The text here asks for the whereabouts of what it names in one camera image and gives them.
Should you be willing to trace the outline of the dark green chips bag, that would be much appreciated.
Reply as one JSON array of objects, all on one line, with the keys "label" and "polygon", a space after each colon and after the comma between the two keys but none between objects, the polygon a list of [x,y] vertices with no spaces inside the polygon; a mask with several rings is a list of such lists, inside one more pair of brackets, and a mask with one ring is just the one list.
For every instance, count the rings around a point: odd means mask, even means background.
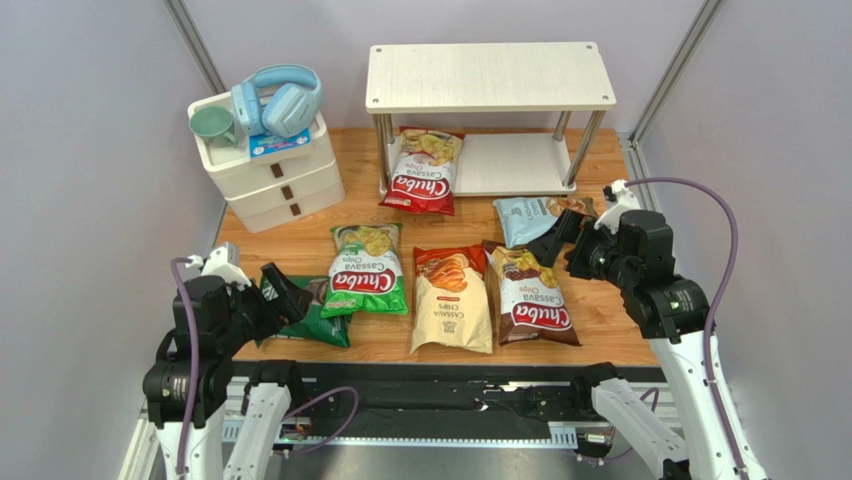
[{"label": "dark green chips bag", "polygon": [[323,318],[321,311],[326,303],[328,278],[325,276],[292,276],[290,280],[308,291],[313,300],[307,314],[298,323],[284,326],[275,338],[312,340],[331,346],[350,348],[349,327],[352,315]]}]

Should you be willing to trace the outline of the brown Chuba chips bag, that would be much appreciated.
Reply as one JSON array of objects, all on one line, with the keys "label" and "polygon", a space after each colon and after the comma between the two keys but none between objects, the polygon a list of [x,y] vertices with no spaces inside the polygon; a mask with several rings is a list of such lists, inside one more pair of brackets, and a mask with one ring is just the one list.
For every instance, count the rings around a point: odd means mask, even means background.
[{"label": "brown Chuba chips bag", "polygon": [[499,288],[501,346],[545,340],[570,346],[581,344],[559,281],[550,267],[526,248],[509,248],[483,241],[486,258]]}]

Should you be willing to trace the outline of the green Chuba chips bag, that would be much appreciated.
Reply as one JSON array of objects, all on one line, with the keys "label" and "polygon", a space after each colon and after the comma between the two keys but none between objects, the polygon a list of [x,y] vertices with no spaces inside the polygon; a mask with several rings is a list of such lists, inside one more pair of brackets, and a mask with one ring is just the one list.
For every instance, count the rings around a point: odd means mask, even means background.
[{"label": "green Chuba chips bag", "polygon": [[337,252],[329,268],[321,316],[359,311],[406,314],[408,302],[398,255],[401,225],[337,226],[331,233]]}]

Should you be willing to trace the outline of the cream orange cassava chips bag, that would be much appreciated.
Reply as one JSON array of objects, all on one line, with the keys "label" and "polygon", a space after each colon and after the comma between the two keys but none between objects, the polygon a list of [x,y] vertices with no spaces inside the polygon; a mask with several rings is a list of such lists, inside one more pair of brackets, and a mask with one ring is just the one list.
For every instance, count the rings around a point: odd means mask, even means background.
[{"label": "cream orange cassava chips bag", "polygon": [[439,344],[493,352],[493,330],[482,245],[413,249],[415,313],[410,353]]}]

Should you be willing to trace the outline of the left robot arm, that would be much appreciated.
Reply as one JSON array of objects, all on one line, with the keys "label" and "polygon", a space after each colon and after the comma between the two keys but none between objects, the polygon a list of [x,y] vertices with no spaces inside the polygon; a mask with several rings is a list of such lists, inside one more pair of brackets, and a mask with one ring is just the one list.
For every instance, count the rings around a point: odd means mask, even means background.
[{"label": "left robot arm", "polygon": [[190,258],[175,258],[171,271],[177,295],[175,326],[161,341],[155,363],[143,378],[149,421],[156,429],[170,479],[262,479],[280,425],[304,396],[298,364],[262,361],[252,370],[241,400],[242,427],[231,454],[222,455],[228,387],[235,375],[234,355],[301,322],[314,296],[273,263],[263,280],[276,296],[267,299],[253,280],[223,275],[182,279],[178,268]]}]

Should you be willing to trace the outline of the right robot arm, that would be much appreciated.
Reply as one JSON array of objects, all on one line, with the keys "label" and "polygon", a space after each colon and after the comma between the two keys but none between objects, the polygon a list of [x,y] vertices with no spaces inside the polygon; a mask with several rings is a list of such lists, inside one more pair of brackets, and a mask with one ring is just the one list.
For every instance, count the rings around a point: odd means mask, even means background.
[{"label": "right robot arm", "polygon": [[695,282],[675,272],[673,231],[643,209],[620,215],[614,232],[593,217],[566,210],[528,248],[545,266],[558,257],[574,278],[616,286],[665,376],[680,421],[676,433],[639,399],[610,363],[586,367],[578,379],[591,409],[608,420],[658,479],[765,479],[732,414],[715,338],[706,333],[710,303]]}]

